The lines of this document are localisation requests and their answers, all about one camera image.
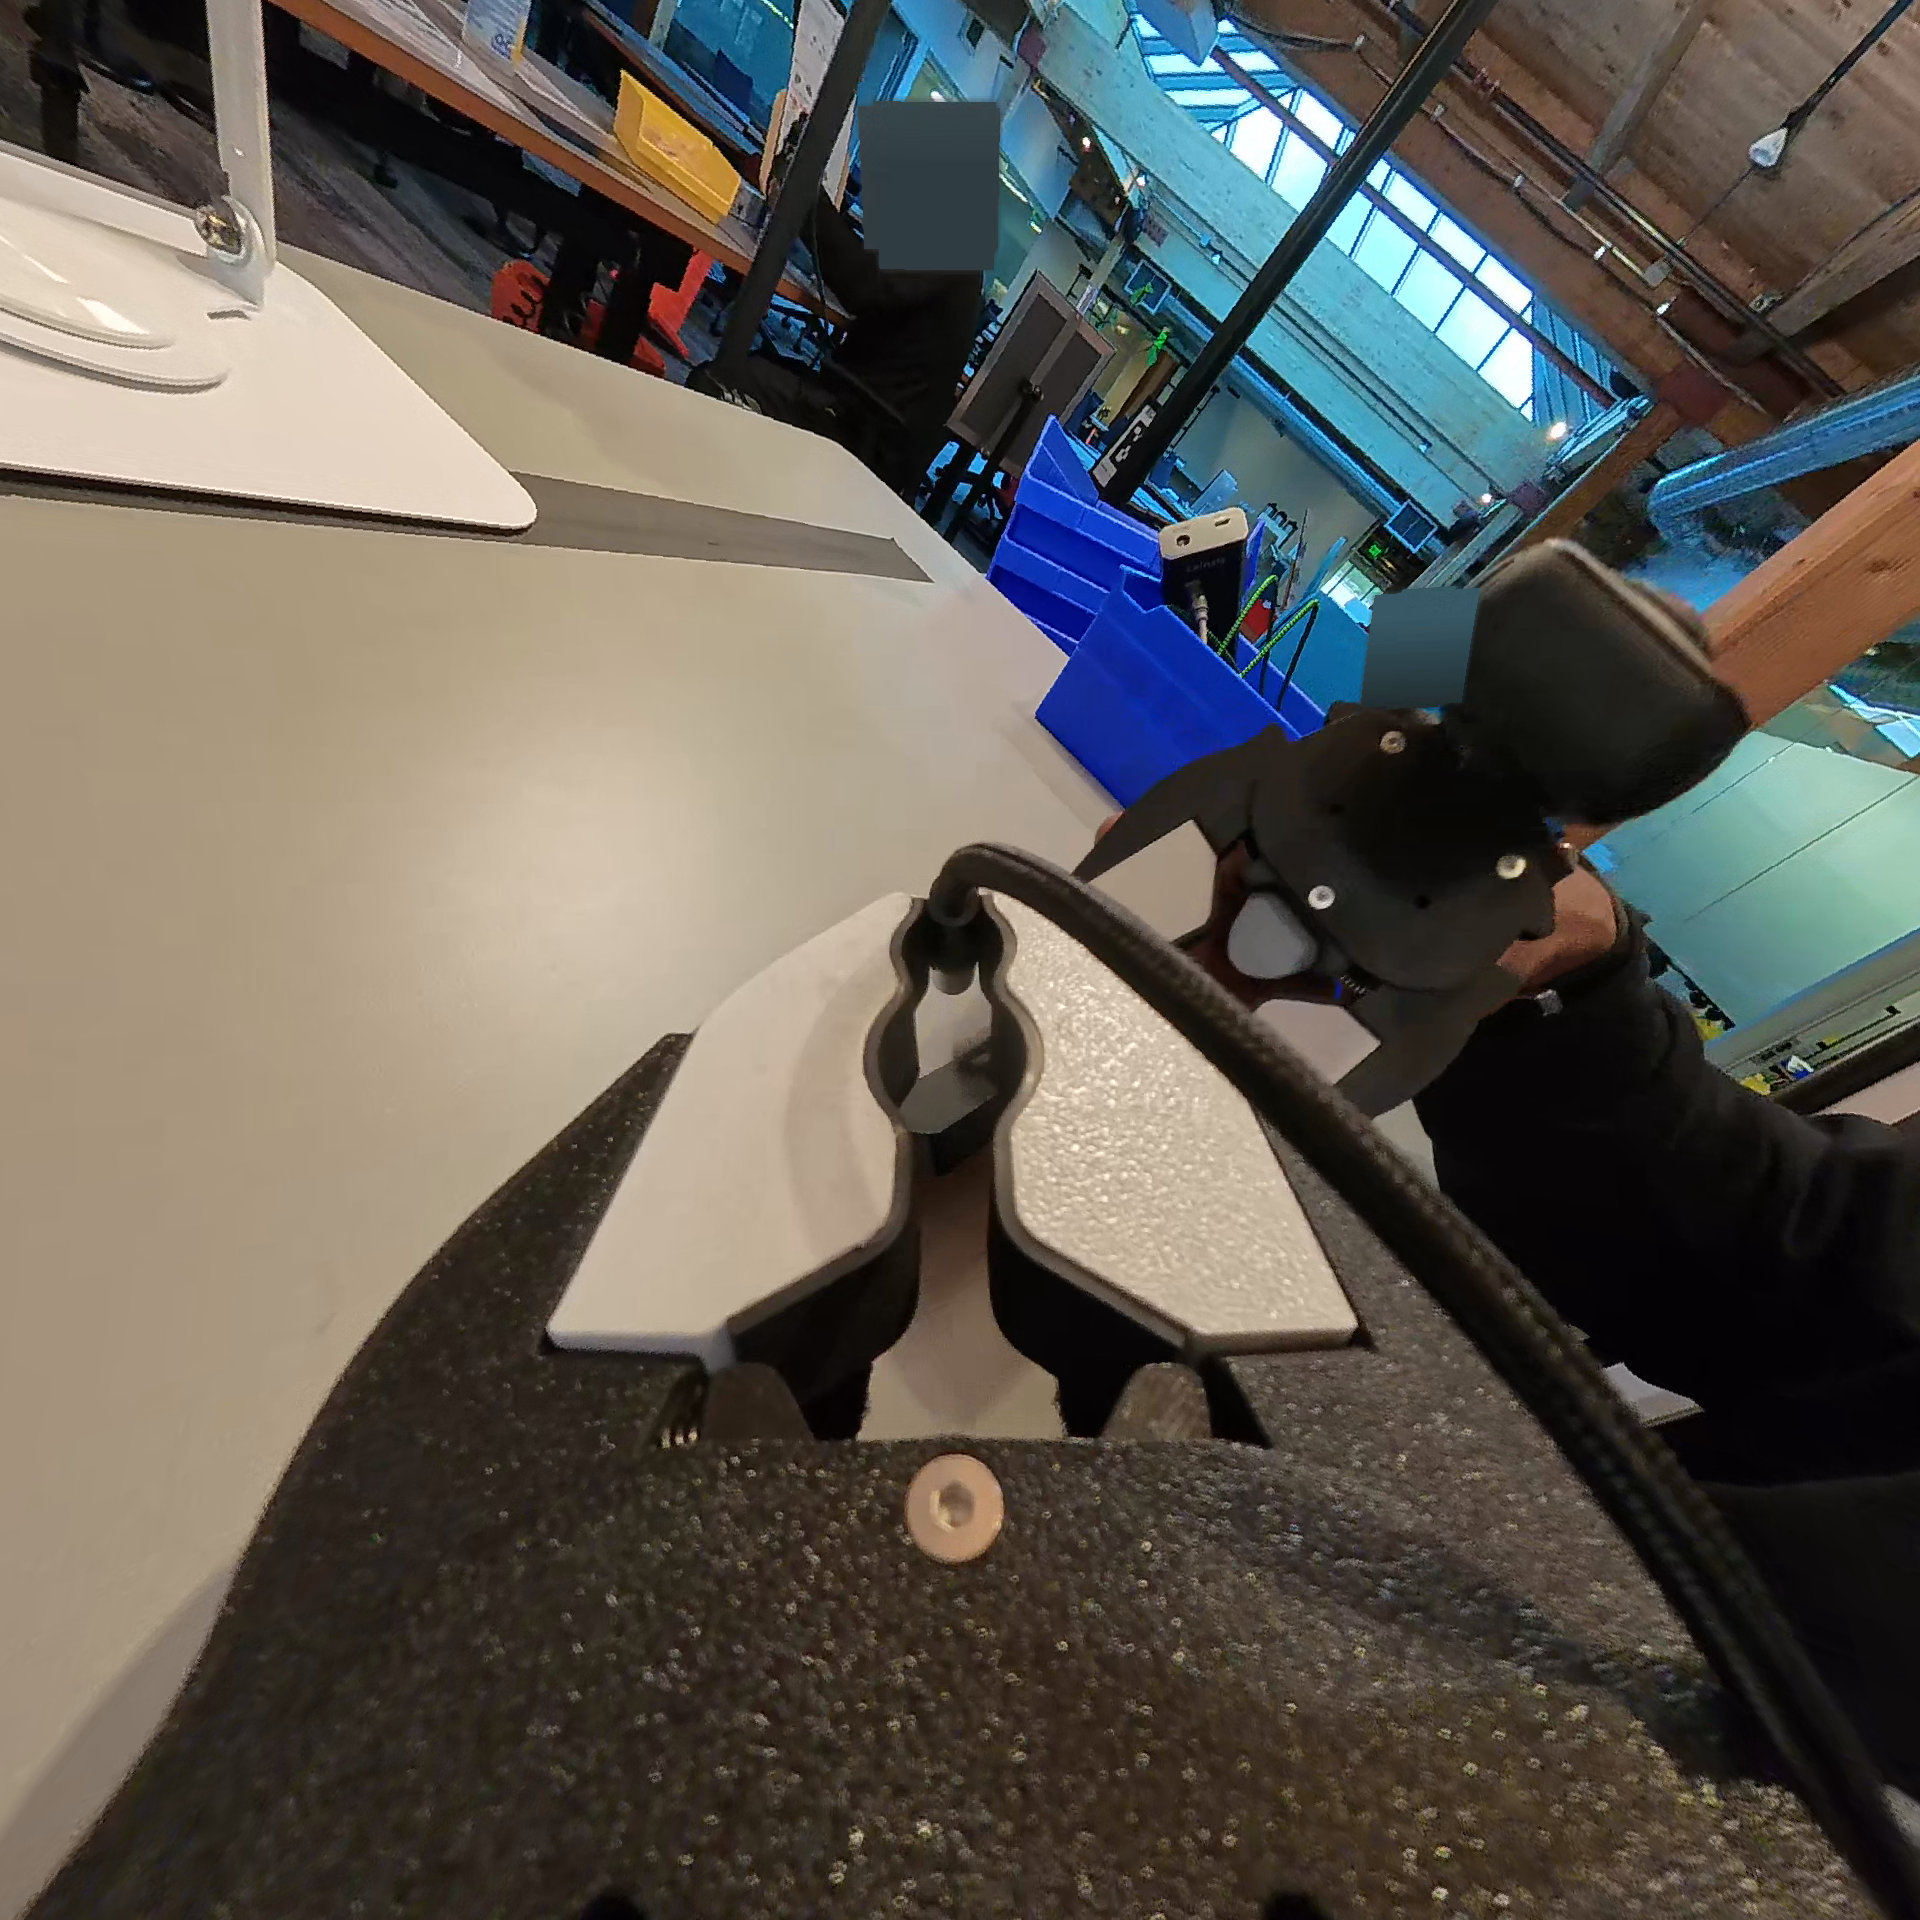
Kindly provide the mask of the blue storage bin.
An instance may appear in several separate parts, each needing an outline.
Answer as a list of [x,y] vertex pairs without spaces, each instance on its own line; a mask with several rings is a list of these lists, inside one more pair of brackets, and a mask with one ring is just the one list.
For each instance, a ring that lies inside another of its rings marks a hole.
[[1274,637],[1220,654],[1163,606],[1155,578],[1123,570],[1036,709],[1036,722],[1118,804],[1187,762],[1279,728],[1318,733],[1359,696],[1367,632],[1311,601]]

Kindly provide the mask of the wooden edged table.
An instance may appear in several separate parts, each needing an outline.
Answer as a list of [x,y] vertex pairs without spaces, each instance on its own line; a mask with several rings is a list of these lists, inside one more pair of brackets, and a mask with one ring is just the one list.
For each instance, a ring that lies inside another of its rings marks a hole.
[[731,211],[636,168],[612,102],[536,55],[483,55],[453,4],[279,3],[263,22],[268,75],[302,108],[539,237],[597,242],[604,262],[658,235],[734,277],[753,264]]

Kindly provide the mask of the wooden beam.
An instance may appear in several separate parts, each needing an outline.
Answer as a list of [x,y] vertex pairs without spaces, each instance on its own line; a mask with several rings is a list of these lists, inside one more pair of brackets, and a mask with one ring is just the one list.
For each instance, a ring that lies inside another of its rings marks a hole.
[[1691,632],[1758,733],[1916,619],[1917,446],[1900,451],[1702,615],[1661,589],[1626,587]]

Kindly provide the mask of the silver air duct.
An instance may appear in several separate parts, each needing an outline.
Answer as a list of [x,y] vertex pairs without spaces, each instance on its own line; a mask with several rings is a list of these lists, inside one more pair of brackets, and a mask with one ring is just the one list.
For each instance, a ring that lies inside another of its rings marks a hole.
[[1663,537],[1754,492],[1901,451],[1917,440],[1917,370],[1848,394],[1759,439],[1700,459],[1658,480],[1646,517]]

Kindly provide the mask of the person's right hand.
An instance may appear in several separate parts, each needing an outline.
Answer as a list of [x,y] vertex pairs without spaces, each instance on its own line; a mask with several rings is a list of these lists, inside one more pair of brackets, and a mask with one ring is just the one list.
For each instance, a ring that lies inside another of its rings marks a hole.
[[[1176,950],[1252,1010],[1274,1000],[1351,1002],[1353,992],[1338,987],[1332,976],[1316,972],[1263,976],[1236,968],[1229,934],[1252,899],[1253,869],[1243,842],[1233,842],[1217,856],[1211,869],[1208,921],[1177,939]],[[1630,929],[1622,919],[1619,900],[1598,875],[1575,864],[1551,891],[1549,932],[1515,941],[1499,954],[1501,989],[1494,1007],[1548,992],[1562,978],[1582,970],[1604,968],[1627,942]]]

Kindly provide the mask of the red plastic stool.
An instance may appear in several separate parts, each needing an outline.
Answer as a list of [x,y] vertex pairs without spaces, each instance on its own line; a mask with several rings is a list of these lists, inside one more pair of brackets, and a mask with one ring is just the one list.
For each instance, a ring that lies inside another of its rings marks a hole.
[[[711,255],[693,252],[675,287],[653,285],[630,357],[637,372],[663,379],[668,362],[691,361],[683,327],[716,268]],[[493,321],[537,332],[548,292],[548,277],[530,258],[511,258],[491,277],[489,315]]]

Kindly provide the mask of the yellow storage bin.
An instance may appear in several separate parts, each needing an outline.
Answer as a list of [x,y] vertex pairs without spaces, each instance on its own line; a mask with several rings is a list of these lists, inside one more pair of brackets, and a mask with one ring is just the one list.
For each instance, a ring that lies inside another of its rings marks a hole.
[[612,141],[636,175],[672,192],[709,224],[731,216],[742,177],[730,157],[632,73],[617,81]]

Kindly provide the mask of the grey desk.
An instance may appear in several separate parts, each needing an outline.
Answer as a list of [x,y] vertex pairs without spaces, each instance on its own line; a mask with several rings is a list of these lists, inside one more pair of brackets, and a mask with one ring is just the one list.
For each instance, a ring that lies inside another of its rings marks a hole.
[[3,1917],[1366,1912],[1271,1458],[662,1450],[633,1065],[1109,798],[831,446],[302,258],[561,531],[3,500]]

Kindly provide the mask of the black box-shaped USB hub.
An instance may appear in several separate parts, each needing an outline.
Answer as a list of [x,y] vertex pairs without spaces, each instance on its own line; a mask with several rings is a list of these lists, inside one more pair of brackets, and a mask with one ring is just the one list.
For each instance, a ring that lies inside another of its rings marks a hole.
[[1236,625],[1247,541],[1249,523],[1238,504],[1163,525],[1157,532],[1161,605],[1204,646],[1225,640]]

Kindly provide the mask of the grey monitor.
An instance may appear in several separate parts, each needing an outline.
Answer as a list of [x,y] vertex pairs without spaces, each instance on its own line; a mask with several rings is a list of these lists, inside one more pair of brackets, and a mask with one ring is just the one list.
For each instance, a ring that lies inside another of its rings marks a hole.
[[1114,347],[1076,302],[1036,272],[955,398],[947,436],[989,455],[997,468],[1021,468],[1045,423],[1066,420],[1112,357]]

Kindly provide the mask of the hanging ceiling lamp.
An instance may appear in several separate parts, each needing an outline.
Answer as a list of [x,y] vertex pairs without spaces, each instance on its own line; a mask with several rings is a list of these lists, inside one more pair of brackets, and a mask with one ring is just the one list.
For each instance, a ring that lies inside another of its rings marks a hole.
[[1916,3],[1889,3],[1883,12],[1873,21],[1873,25],[1862,32],[1862,37],[1846,51],[1846,55],[1818,81],[1818,85],[1795,102],[1784,117],[1784,120],[1770,133],[1755,139],[1747,151],[1747,162],[1754,170],[1764,175],[1774,175],[1782,168],[1784,158],[1791,144],[1797,141],[1805,125],[1828,100],[1828,96],[1860,66],[1867,53],[1872,53],[1885,34],[1911,10]]

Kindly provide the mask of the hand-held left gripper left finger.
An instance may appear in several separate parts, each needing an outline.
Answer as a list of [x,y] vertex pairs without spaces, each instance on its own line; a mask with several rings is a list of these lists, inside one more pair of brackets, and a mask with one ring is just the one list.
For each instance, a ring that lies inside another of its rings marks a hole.
[[735,1363],[887,1247],[910,1152],[867,1054],[914,911],[881,895],[709,1012],[548,1318],[553,1349]]

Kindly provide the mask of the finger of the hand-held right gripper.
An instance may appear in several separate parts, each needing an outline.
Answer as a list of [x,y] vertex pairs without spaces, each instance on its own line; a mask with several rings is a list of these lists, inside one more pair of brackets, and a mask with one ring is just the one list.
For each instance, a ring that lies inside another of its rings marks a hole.
[[1332,1089],[1362,1116],[1385,1115],[1431,1087],[1472,1041],[1478,1025],[1503,1007],[1503,968],[1466,964],[1414,978],[1362,964],[1318,968],[1336,1007],[1372,1038],[1372,1048]]
[[1209,854],[1209,880],[1240,852],[1253,886],[1301,886],[1283,861],[1283,839],[1261,826],[1283,798],[1283,780],[1298,772],[1301,748],[1299,735],[1270,727],[1173,769],[1102,829],[1072,876],[1087,886],[1104,882],[1129,861],[1192,830]]

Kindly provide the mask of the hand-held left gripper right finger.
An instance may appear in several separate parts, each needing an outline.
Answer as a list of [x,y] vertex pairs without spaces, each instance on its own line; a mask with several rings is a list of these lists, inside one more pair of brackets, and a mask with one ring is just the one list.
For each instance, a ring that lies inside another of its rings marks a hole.
[[1019,1044],[991,1140],[1019,1254],[1187,1358],[1350,1346],[1355,1309],[1249,1102],[1067,932],[980,903]]

